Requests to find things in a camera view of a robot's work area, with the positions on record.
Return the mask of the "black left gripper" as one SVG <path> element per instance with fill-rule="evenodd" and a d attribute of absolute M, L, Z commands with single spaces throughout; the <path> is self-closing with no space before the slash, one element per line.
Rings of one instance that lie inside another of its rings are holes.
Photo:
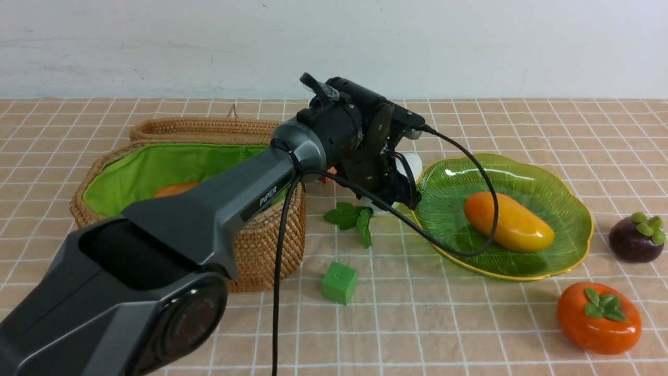
<path fill-rule="evenodd" d="M 334 168 L 341 185 L 358 199 L 367 197 L 377 207 L 415 208 L 422 196 L 405 160 L 407 176 L 398 172 L 395 162 L 402 154 L 396 147 L 409 128 L 424 130 L 424 118 L 348 79 L 321 83 L 305 73 L 300 82 L 315 97 L 296 120 L 319 138 L 325 169 Z"/>

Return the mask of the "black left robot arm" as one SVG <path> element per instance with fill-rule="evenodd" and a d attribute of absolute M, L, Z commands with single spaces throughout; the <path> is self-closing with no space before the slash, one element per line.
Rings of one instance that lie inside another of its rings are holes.
<path fill-rule="evenodd" d="M 403 137 L 420 138 L 424 118 L 348 79 L 300 80 L 315 98 L 266 150 L 70 233 L 2 322 L 2 375 L 147 375 L 189 355 L 226 309 L 234 236 L 310 174 L 336 167 L 341 185 L 377 207 L 415 207 L 411 173 L 390 154 Z"/>

